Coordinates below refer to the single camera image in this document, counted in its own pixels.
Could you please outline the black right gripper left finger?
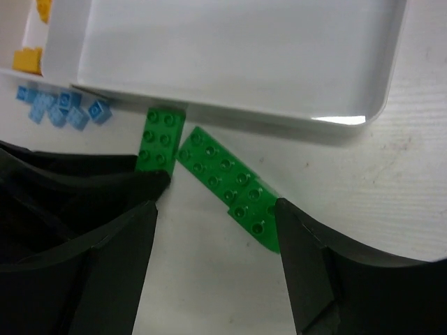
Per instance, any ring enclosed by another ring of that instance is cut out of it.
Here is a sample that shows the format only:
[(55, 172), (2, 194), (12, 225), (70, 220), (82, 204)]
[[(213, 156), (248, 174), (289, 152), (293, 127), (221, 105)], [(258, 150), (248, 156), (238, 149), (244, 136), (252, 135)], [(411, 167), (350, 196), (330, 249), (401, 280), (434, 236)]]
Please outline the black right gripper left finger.
[(1, 333), (130, 334), (165, 170), (1, 143)]

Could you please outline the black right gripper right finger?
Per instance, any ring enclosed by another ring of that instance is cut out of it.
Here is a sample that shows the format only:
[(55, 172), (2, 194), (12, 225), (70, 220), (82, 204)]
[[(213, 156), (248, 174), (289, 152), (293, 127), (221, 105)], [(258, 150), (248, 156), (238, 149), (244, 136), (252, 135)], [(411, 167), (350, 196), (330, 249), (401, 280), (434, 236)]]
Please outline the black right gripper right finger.
[(298, 334), (445, 334), (446, 261), (360, 243), (286, 199), (275, 204)]

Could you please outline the light blue lego brick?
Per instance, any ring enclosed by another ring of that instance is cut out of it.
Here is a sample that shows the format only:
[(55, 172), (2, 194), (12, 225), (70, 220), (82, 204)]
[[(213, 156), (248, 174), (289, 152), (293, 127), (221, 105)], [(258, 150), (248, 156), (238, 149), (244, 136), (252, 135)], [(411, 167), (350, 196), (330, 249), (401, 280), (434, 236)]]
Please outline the light blue lego brick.
[(42, 121), (47, 109), (54, 104), (54, 101), (54, 95), (45, 92), (38, 93), (31, 105), (29, 112), (30, 120), (32, 120), (35, 124), (39, 124)]
[(27, 104), (32, 104), (36, 99), (38, 91), (29, 87), (18, 86), (16, 99)]
[(89, 122), (89, 115), (81, 107), (72, 107), (66, 121), (77, 131), (83, 131)]
[(104, 124), (111, 116), (110, 106), (103, 100), (95, 100), (88, 108), (91, 120), (98, 125)]
[(61, 91), (57, 105), (63, 113), (68, 113), (72, 107), (79, 107), (81, 101), (82, 94), (75, 91)]

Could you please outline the green long lego brick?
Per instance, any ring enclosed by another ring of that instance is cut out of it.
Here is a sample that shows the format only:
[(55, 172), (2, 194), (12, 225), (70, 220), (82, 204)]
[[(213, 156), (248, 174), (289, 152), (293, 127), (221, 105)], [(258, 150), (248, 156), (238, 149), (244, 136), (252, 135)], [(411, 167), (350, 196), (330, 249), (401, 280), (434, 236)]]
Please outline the green long lego brick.
[(155, 106), (148, 109), (136, 171), (165, 170), (170, 176), (173, 174), (185, 118), (185, 111), (178, 108)]

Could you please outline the yellow lego brick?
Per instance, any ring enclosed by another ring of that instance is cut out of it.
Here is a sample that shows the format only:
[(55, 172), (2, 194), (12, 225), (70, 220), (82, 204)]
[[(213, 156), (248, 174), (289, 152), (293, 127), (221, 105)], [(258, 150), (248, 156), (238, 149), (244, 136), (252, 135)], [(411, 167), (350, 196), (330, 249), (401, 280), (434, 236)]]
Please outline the yellow lego brick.
[(52, 0), (36, 0), (36, 9), (38, 11), (39, 18), (45, 24), (49, 21), (51, 6)]
[(42, 75), (41, 73), (41, 57), (43, 49), (41, 47), (30, 48), (24, 47), (16, 50), (13, 56), (13, 70), (25, 73)]

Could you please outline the light blue lego plate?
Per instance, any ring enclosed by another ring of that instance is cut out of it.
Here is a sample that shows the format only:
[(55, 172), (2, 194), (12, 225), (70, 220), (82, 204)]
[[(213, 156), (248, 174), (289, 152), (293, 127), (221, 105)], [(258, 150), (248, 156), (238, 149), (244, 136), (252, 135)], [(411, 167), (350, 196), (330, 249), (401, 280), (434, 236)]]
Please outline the light blue lego plate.
[(57, 106), (48, 109), (50, 123), (57, 128), (62, 128), (66, 124), (66, 112), (61, 111)]

